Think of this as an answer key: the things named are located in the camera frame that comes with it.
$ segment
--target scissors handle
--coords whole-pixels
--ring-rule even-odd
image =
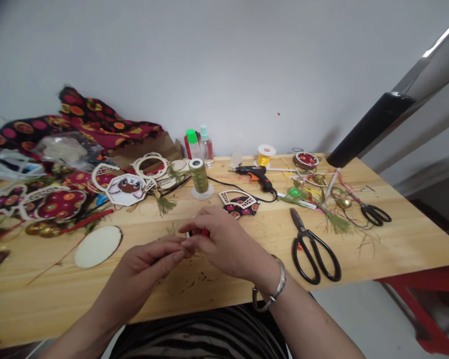
[[[316,234],[314,234],[310,230],[308,230],[308,236],[311,241],[311,246],[313,247],[314,255],[316,256],[316,259],[318,261],[319,268],[321,268],[324,275],[330,281],[339,282],[341,280],[341,276],[342,276],[341,265],[339,264],[338,258],[336,258],[336,255],[334,254],[332,249],[329,248],[329,246],[326,243],[324,243],[321,240],[321,238],[319,238]],[[331,259],[333,261],[333,265],[334,265],[334,276],[332,276],[331,273],[329,273],[329,271],[326,269],[323,259],[321,258],[321,254],[319,253],[318,245],[316,244],[316,242],[319,242],[324,247],[326,252],[328,252],[329,256],[331,257]]]
[[[392,221],[391,217],[386,212],[372,204],[362,206],[361,212],[368,221],[378,227],[381,227],[384,222]]]
[[[298,244],[301,244],[301,247],[303,248],[304,253],[306,254],[306,257],[308,257],[309,262],[311,263],[314,271],[314,279],[309,278],[306,273],[304,273],[303,269],[301,268],[301,265],[299,264],[298,260]],[[319,282],[321,282],[321,273],[319,273],[318,266],[316,265],[316,262],[314,261],[311,253],[309,252],[309,249],[306,247],[303,241],[303,236],[301,233],[298,233],[298,236],[294,239],[293,245],[291,247],[291,255],[293,257],[294,266],[298,270],[299,274],[309,283],[317,285]]]

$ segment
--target hot glue gun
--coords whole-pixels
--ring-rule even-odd
[[[266,167],[265,166],[239,166],[235,169],[228,170],[229,172],[236,172],[240,175],[250,175],[251,180],[259,181],[261,184],[263,192],[275,192],[273,184],[265,176]]]

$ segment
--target bracelet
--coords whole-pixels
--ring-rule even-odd
[[[276,302],[276,299],[278,299],[278,296],[281,294],[281,292],[283,291],[284,285],[286,284],[286,269],[284,268],[284,264],[281,261],[281,259],[279,259],[278,257],[276,257],[273,254],[272,254],[272,256],[274,257],[274,259],[276,259],[278,261],[279,268],[281,270],[281,274],[279,276],[279,284],[278,284],[278,288],[273,293],[273,295],[269,296],[269,301],[267,303],[265,303],[262,308],[258,307],[258,300],[257,300],[258,289],[256,288],[256,286],[254,286],[254,288],[253,288],[253,307],[259,313],[266,312],[269,309],[269,307],[271,306],[271,304]]]

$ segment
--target black and white striped clothing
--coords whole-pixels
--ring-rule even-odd
[[[270,313],[244,304],[127,326],[111,359],[288,358]]]

